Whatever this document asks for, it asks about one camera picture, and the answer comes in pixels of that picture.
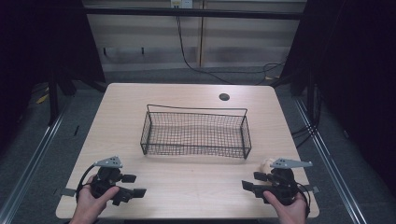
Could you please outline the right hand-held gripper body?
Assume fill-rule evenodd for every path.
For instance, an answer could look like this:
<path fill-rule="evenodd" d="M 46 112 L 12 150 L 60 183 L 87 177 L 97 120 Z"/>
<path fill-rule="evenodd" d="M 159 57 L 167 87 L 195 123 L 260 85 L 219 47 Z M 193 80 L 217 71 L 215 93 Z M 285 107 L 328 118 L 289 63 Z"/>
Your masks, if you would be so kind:
<path fill-rule="evenodd" d="M 270 191 L 283 205 L 290 205 L 294 202 L 296 194 L 301 193 L 306 204 L 310 205 L 311 198 L 310 196 L 305 196 L 304 192 L 300 189 L 300 187 L 304 189 L 304 186 L 295 180 L 292 169 L 311 167 L 313 163 L 311 161 L 296 161 L 283 158 L 274 160 L 274 163 L 271 165 L 272 171 L 270 174 L 267 174 L 268 180 L 266 182 L 262 181 L 262 185 L 255 185 L 254 195 L 257 198 L 263 198 L 263 201 L 268 203 L 263 193 Z"/>

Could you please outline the person's left hand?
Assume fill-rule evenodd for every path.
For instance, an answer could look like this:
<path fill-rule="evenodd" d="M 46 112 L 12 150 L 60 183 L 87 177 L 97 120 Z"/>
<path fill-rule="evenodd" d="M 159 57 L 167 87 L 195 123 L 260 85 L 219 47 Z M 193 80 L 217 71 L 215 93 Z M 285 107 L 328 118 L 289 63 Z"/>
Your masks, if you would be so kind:
<path fill-rule="evenodd" d="M 94 198 L 91 188 L 92 180 L 93 176 L 88 179 L 87 183 L 79 192 L 77 206 L 69 224 L 93 224 L 106 209 L 107 202 L 120 190 L 119 187 L 112 187 L 101 197 Z"/>

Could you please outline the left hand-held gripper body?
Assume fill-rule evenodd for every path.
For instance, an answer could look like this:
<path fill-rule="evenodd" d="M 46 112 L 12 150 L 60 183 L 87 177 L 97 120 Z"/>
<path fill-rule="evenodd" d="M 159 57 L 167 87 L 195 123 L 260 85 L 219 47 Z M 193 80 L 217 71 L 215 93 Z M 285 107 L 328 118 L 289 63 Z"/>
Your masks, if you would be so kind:
<path fill-rule="evenodd" d="M 118 156 L 113 156 L 107 159 L 96 161 L 94 166 L 99 168 L 98 173 L 91 182 L 92 196 L 99 198 L 105 192 L 121 182 L 124 176 L 120 172 L 122 164 Z M 128 203 L 133 198 L 133 190 L 120 187 L 119 192 L 111 199 L 113 205 L 120 203 Z"/>

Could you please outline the metal floor rail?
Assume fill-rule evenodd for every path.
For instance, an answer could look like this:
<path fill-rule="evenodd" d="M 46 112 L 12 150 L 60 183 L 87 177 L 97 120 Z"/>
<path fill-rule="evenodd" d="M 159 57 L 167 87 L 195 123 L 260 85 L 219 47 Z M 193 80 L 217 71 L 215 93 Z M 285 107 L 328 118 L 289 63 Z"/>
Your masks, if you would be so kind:
<path fill-rule="evenodd" d="M 46 105 L 29 107 L 22 119 L 15 139 L 0 160 L 0 224 L 12 224 L 69 105 L 68 101 L 60 105 L 54 121 Z"/>
<path fill-rule="evenodd" d="M 323 138 L 320 135 L 320 132 L 317 128 L 314 127 L 310 119 L 308 118 L 308 112 L 304 105 L 302 99 L 294 100 L 299 113 L 304 121 L 305 128 L 309 132 L 309 136 L 312 138 L 313 143 L 318 151 L 319 156 L 321 157 L 323 163 L 328 170 L 328 173 L 334 183 L 334 186 L 340 195 L 340 198 L 350 216 L 354 224 L 368 224 L 361 207 L 359 206 L 356 198 L 352 194 L 351 190 L 347 186 L 347 183 L 343 176 L 340 173 L 339 168 L 337 167 L 334 159 L 332 158 L 332 154 L 330 153 L 327 145 L 325 144 Z"/>

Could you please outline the black horizontal bar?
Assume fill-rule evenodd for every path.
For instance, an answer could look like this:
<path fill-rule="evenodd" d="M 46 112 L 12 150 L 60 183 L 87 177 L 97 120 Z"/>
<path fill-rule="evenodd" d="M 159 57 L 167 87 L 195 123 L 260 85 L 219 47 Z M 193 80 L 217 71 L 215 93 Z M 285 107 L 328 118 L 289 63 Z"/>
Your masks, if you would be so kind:
<path fill-rule="evenodd" d="M 206 17 L 206 18 L 241 18 L 241 19 L 268 19 L 294 20 L 304 17 L 304 13 L 241 11 L 219 9 L 184 9 L 184 8 L 118 8 L 118 7 L 85 7 L 86 14 L 104 15 L 141 15 L 141 16 L 176 16 L 176 17 Z"/>

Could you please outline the dark curtain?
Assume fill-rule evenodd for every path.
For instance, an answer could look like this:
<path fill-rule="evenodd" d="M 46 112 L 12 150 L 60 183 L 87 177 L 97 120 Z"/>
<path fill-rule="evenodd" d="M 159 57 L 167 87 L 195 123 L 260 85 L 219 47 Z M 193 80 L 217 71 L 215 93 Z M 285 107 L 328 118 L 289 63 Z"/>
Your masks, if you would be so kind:
<path fill-rule="evenodd" d="M 103 68 L 82 0 L 0 0 L 0 155 L 15 138 L 33 86 L 72 95 L 75 80 L 105 91 Z"/>
<path fill-rule="evenodd" d="M 318 85 L 396 197 L 396 0 L 306 0 L 281 77 Z"/>

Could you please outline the person's right hand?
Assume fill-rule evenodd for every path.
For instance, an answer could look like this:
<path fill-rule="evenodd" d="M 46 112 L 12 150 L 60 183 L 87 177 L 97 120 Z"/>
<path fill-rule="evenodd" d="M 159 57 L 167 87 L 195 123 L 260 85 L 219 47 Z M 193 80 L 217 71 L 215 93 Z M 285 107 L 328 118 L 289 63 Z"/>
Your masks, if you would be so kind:
<path fill-rule="evenodd" d="M 283 205 L 270 191 L 265 191 L 263 196 L 275 208 L 280 224 L 306 224 L 306 202 L 301 193 L 296 194 L 290 205 Z"/>

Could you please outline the small beige object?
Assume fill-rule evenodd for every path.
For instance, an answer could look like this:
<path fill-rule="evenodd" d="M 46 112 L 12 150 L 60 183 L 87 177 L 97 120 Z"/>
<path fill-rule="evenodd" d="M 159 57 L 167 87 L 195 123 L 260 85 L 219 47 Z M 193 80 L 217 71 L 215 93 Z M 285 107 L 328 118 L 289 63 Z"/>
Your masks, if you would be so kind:
<path fill-rule="evenodd" d="M 270 174 L 272 171 L 271 165 L 274 163 L 274 159 L 264 159 L 260 166 L 260 171 L 265 174 Z"/>

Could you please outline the white wall socket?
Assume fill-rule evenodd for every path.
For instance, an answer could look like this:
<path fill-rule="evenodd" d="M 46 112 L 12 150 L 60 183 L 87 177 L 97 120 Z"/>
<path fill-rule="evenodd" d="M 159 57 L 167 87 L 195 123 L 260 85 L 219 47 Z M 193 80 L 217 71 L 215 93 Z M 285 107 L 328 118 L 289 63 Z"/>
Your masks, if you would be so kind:
<path fill-rule="evenodd" d="M 171 6 L 171 8 L 192 9 L 193 1 L 192 0 L 170 0 L 170 6 Z"/>

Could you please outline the black stand post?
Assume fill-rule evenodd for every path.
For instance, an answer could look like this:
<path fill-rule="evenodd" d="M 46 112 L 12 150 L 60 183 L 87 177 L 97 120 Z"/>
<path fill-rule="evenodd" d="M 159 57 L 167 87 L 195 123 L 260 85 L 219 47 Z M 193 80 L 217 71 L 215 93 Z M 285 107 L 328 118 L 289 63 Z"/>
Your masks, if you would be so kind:
<path fill-rule="evenodd" d="M 59 116 L 57 81 L 53 72 L 49 73 L 49 126 L 51 126 Z"/>

